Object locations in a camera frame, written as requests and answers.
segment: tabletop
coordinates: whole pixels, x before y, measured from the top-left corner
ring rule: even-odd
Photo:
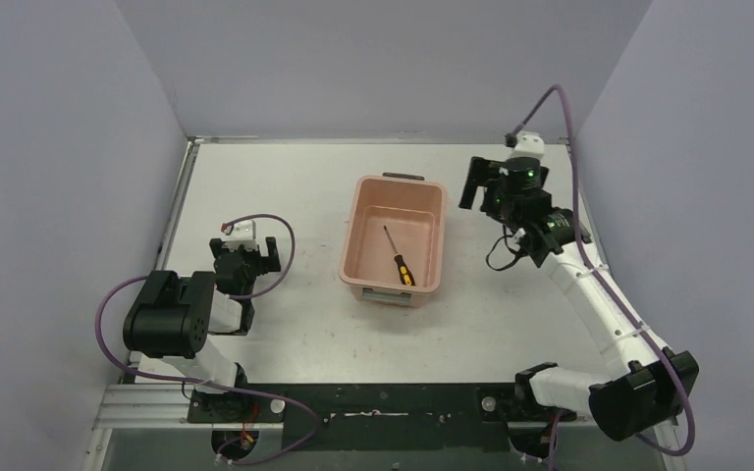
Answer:
[[[239,216],[273,213],[293,225],[293,268],[253,300],[249,334],[211,337],[251,383],[511,382],[545,361],[604,373],[567,299],[529,260],[501,273],[485,265],[501,227],[477,211],[480,198],[473,211],[458,208],[470,157],[505,160],[509,151],[493,144],[201,144],[166,268],[180,275],[212,270],[208,241]],[[547,146],[543,165],[551,170],[545,188],[554,204],[570,207],[566,148]],[[357,301],[339,280],[356,182],[384,172],[420,175],[448,192],[442,281],[420,308]],[[286,229],[259,220],[257,234],[277,238],[284,264],[291,254]],[[499,249],[494,265],[510,260]],[[255,290],[277,276],[260,277]],[[139,368],[177,374],[149,358]]]

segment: yellow and black screwdriver handle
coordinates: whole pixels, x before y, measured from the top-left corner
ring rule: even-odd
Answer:
[[[411,271],[408,269],[408,265],[405,264],[403,256],[399,253],[395,255],[395,263],[398,264],[398,272],[401,274],[401,283],[407,287],[414,286],[414,277],[411,275]]]

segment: screwdriver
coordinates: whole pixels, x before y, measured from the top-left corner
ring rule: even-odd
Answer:
[[[383,231],[386,232],[386,236],[389,238],[389,243],[392,245],[392,250],[395,251],[395,263],[398,264],[398,272],[401,275],[401,283],[407,287],[414,286],[414,277],[411,275],[411,271],[408,269],[408,265],[405,264],[403,256],[398,252],[398,248],[395,246],[395,241],[392,239],[392,235],[389,234],[389,228],[383,226]]]

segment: wall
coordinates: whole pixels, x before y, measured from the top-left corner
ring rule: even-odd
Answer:
[[[185,145],[111,0],[0,2],[0,470],[81,465],[117,376],[93,312],[153,264]]]
[[[554,82],[581,124],[651,0],[117,3],[189,134],[501,142]]]
[[[754,469],[754,2],[655,0],[578,135],[618,282],[701,374],[693,469]]]

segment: pink plastic bin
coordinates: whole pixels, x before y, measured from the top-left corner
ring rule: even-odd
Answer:
[[[357,299],[412,307],[425,303],[441,283],[446,208],[447,191],[439,183],[396,174],[359,179],[340,279]],[[401,284],[383,226],[414,275],[414,287]]]

